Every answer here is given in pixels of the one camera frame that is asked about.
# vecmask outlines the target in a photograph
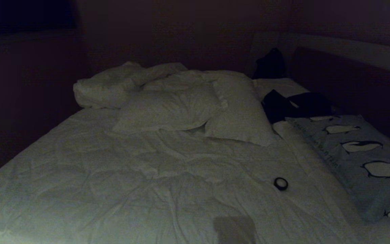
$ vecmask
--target tape roll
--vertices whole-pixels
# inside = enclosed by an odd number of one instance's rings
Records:
[[[288,187],[288,182],[286,181],[286,179],[278,177],[275,179],[274,186],[278,190],[286,190]]]

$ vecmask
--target dark wall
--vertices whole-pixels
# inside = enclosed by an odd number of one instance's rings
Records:
[[[294,0],[288,31],[390,46],[390,0]]]
[[[94,72],[149,66],[243,71],[256,31],[286,31],[289,0],[75,0]]]
[[[72,85],[89,75],[74,31],[0,45],[0,167],[79,110]]]
[[[75,29],[71,0],[0,0],[0,35]]]

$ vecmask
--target black bag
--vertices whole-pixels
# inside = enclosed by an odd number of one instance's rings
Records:
[[[252,79],[277,79],[285,77],[285,61],[277,48],[257,60],[257,70]]]

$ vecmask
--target headboard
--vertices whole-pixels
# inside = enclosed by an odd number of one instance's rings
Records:
[[[294,52],[290,71],[297,83],[390,137],[390,71],[304,47]]]

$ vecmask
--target white duvet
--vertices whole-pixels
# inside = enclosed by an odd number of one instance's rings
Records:
[[[357,242],[283,140],[120,136],[116,114],[84,109],[0,170],[0,243]]]

